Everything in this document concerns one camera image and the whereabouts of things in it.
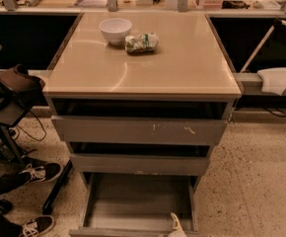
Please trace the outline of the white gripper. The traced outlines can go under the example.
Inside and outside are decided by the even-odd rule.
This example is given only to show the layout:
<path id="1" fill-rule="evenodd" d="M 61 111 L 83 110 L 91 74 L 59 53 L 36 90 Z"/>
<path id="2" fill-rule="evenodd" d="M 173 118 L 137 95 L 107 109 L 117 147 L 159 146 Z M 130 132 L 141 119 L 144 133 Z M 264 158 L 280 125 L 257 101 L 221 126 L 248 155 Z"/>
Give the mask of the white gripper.
<path id="1" fill-rule="evenodd" d="M 173 219 L 173 228 L 175 229 L 167 237 L 187 237 L 184 231 L 182 231 L 182 227 L 179 221 L 179 218 L 175 213 L 171 213 L 171 217 Z"/>

